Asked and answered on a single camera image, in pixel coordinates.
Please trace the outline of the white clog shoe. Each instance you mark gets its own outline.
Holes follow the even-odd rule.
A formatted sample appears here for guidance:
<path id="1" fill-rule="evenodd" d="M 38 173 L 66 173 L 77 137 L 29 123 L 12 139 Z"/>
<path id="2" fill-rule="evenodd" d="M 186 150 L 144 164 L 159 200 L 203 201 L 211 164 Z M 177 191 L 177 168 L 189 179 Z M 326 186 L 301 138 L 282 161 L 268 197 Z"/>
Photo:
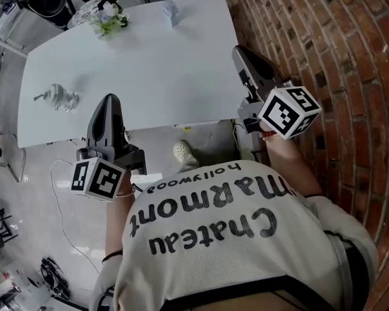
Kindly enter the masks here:
<path id="1" fill-rule="evenodd" d="M 179 163 L 184 164 L 187 161 L 190 161 L 192 159 L 196 159 L 189 147 L 189 145 L 181 140 L 178 141 L 174 146 L 173 146 L 173 154 L 174 157 L 178 160 Z"/>

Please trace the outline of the floral cushion chair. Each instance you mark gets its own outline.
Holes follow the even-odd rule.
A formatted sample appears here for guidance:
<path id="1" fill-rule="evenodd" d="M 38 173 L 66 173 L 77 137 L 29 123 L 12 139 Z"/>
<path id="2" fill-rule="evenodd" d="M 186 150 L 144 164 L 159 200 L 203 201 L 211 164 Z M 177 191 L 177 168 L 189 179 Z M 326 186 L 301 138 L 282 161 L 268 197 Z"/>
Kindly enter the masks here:
<path id="1" fill-rule="evenodd" d="M 90 17 L 102 8 L 104 2 L 115 3 L 122 8 L 115 0 L 67 0 L 68 7 L 73 13 L 71 24 L 77 26 L 83 23 L 89 23 Z"/>

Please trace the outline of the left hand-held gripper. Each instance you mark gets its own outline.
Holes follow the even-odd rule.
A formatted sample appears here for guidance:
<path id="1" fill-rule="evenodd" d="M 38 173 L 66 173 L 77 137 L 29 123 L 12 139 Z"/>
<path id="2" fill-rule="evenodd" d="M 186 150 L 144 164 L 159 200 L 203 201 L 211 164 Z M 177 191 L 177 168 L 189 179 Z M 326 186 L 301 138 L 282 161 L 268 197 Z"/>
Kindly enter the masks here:
<path id="1" fill-rule="evenodd" d="M 111 93 L 95 108 L 76 155 L 70 190 L 94 200 L 114 201 L 127 172 L 147 173 L 144 151 L 125 140 L 121 102 Z"/>

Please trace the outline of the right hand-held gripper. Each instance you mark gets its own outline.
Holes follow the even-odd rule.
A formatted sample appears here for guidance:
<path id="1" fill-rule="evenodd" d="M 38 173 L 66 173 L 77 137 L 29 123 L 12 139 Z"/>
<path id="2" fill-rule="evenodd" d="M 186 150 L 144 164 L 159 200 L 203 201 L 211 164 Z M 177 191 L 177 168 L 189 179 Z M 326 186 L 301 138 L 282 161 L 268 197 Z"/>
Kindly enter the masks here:
<path id="1" fill-rule="evenodd" d="M 236 45 L 232 59 L 248 96 L 238 109 L 246 133 L 261 131 L 263 122 L 281 138 L 303 132 L 322 112 L 316 99 L 303 86 L 283 82 L 276 65 L 261 53 Z"/>

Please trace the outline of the white printed shirt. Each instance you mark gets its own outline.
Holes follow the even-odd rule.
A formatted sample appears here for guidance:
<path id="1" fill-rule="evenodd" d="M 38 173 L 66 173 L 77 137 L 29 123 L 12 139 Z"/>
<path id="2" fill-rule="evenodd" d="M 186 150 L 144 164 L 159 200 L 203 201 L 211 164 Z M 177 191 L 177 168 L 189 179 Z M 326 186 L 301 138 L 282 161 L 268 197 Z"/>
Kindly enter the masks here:
<path id="1" fill-rule="evenodd" d="M 362 310 L 377 248 L 328 198 L 232 161 L 161 179 L 133 203 L 89 311 L 182 311 L 273 293 L 314 311 Z"/>

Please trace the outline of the artificial flower bouquet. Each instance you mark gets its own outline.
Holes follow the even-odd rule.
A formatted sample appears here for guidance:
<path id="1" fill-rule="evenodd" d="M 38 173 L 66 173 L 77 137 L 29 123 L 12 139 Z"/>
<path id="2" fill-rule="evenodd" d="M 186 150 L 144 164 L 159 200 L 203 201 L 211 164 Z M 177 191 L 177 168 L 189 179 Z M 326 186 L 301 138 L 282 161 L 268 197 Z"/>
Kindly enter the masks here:
<path id="1" fill-rule="evenodd" d="M 89 20 L 98 38 L 110 37 L 128 26 L 130 16 L 125 14 L 122 8 L 115 3 L 104 2 L 101 9 L 98 9 Z"/>

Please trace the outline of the cluttered white workbench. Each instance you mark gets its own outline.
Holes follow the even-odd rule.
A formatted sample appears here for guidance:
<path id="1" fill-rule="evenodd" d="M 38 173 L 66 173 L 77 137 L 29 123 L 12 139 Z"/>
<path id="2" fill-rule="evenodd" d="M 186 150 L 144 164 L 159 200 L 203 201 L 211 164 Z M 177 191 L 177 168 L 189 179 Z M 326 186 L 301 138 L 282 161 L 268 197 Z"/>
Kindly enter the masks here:
<path id="1" fill-rule="evenodd" d="M 53 294 L 40 272 L 28 273 L 17 262 L 0 264 L 0 311 L 89 311 Z"/>

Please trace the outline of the clear glass bottle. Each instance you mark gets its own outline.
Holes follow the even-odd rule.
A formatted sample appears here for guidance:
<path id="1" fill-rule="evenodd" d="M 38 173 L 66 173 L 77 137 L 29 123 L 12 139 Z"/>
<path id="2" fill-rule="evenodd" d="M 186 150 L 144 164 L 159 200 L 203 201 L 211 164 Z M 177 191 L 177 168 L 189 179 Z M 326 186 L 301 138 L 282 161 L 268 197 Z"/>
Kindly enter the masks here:
<path id="1" fill-rule="evenodd" d="M 77 107 L 79 101 L 77 93 L 74 91 L 67 91 L 60 84 L 51 84 L 44 93 L 34 97 L 34 101 L 37 101 L 40 98 L 54 110 L 64 112 L 73 111 Z"/>

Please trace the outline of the person's right forearm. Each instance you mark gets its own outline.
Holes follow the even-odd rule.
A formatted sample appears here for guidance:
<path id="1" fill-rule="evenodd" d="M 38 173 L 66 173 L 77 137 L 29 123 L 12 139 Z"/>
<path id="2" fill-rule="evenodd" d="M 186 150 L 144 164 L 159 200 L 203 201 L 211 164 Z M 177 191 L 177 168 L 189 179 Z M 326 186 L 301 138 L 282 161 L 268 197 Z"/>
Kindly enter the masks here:
<path id="1" fill-rule="evenodd" d="M 271 167 L 302 196 L 322 193 L 322 188 L 292 139 L 283 139 L 274 131 L 263 131 Z"/>

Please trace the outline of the person's left forearm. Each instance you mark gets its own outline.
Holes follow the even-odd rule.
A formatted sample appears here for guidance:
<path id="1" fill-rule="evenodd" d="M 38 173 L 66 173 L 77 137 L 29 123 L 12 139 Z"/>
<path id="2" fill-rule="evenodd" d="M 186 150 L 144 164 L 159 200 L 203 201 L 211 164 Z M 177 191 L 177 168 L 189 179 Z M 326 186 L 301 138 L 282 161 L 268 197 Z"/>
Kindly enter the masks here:
<path id="1" fill-rule="evenodd" d="M 130 181 L 131 173 L 126 172 L 117 196 L 106 207 L 106 259 L 123 249 L 122 237 L 128 213 L 135 201 L 134 189 Z"/>

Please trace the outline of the grey trouser leg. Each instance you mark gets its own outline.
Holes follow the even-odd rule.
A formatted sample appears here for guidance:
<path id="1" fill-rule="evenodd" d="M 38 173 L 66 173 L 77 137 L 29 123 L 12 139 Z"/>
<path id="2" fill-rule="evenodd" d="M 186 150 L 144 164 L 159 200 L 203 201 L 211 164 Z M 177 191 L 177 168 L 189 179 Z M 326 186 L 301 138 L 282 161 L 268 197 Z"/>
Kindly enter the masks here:
<path id="1" fill-rule="evenodd" d="M 182 165 L 179 169 L 179 173 L 187 172 L 190 170 L 195 170 L 200 167 L 200 163 L 197 158 L 191 154 L 188 154 L 184 157 Z"/>

